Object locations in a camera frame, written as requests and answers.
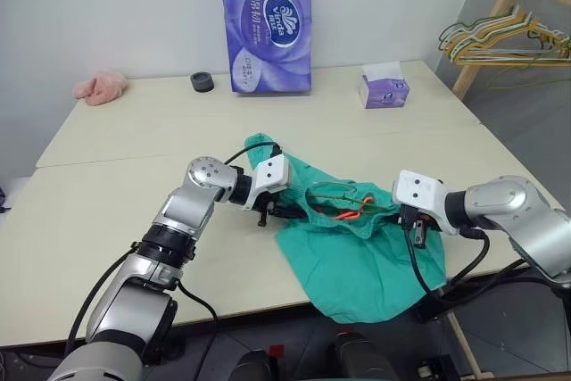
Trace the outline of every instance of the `pink towel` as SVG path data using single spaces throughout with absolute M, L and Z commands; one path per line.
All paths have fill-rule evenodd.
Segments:
M 90 106 L 105 104 L 121 97 L 128 81 L 117 71 L 101 70 L 91 79 L 79 82 L 73 88 L 73 96 L 85 99 Z

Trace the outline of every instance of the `gray floor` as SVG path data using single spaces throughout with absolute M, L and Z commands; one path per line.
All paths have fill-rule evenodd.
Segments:
M 560 301 L 538 285 L 512 285 L 495 289 L 458 309 L 476 358 L 497 376 L 531 375 L 569 370 L 571 338 Z M 205 362 L 202 381 L 228 379 L 238 359 L 250 350 L 271 345 L 285 347 L 279 364 L 287 379 L 309 379 L 327 374 L 325 349 L 339 331 L 352 329 L 374 341 L 403 380 L 415 378 L 424 358 L 450 354 L 461 374 L 469 367 L 445 321 L 419 325 L 409 314 L 374 325 L 336 325 L 317 316 L 294 321 L 243 327 L 218 335 Z M 194 374 L 206 336 L 189 337 L 185 356 L 161 367 L 147 369 L 145 381 L 187 380 Z M 8 381 L 47 379 L 50 371 L 27 366 L 6 355 Z M 35 358 L 47 363 L 48 359 Z

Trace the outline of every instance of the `wooden clothes rack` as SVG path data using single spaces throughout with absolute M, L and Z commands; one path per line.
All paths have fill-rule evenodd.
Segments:
M 569 8 L 571 8 L 571 0 L 555 0 Z M 492 8 L 490 16 L 504 15 L 509 13 L 511 8 L 514 6 L 516 0 L 497 0 L 496 4 Z M 483 66 L 464 66 L 460 71 L 460 75 L 452 88 L 452 92 L 460 99 L 463 100 L 466 92 L 469 90 L 470 86 L 476 79 L 480 68 Z

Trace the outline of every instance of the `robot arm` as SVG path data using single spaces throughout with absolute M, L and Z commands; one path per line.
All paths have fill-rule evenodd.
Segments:
M 177 312 L 165 291 L 177 287 L 183 266 L 194 258 L 214 204 L 230 201 L 265 211 L 259 201 L 269 201 L 268 195 L 288 181 L 283 154 L 259 164 L 252 177 L 211 157 L 192 161 L 182 186 L 168 196 L 96 305 L 87 323 L 87 344 L 67 356 L 49 380 L 139 379 L 143 362 L 160 349 Z
M 571 287 L 571 220 L 552 209 L 525 178 L 502 176 L 451 192 L 436 179 L 404 170 L 394 184 L 393 200 L 429 215 L 448 235 L 457 235 L 460 228 L 502 230 L 553 286 Z

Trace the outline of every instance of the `green cloth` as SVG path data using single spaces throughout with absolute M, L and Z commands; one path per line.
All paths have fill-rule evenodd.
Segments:
M 264 141 L 272 139 L 257 134 L 245 145 Z M 270 154 L 271 146 L 260 146 L 248 157 L 255 168 Z M 277 233 L 277 242 L 313 305 L 337 323 L 374 323 L 392 319 L 416 303 L 425 293 L 410 266 L 401 227 L 384 220 L 399 212 L 391 194 L 372 183 L 339 180 L 285 156 L 291 162 L 291 181 L 279 201 L 302 208 L 308 218 L 290 220 Z M 359 209 L 358 203 L 343 198 L 360 202 L 366 196 L 373 196 L 372 203 L 383 208 L 370 209 L 373 213 L 355 220 L 334 220 L 326 214 Z M 429 231 L 426 249 L 416 253 L 428 285 L 441 286 L 445 263 L 440 235 Z

